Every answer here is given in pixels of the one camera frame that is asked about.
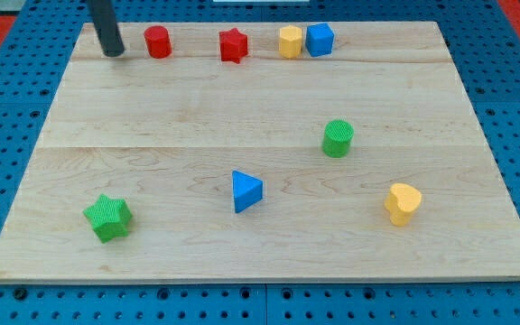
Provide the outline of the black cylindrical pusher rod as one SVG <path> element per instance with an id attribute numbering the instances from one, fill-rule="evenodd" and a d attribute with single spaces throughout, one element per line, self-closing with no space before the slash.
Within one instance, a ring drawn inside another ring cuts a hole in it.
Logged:
<path id="1" fill-rule="evenodd" d="M 125 46 L 112 1 L 88 0 L 87 5 L 103 54 L 108 57 L 122 55 Z"/>

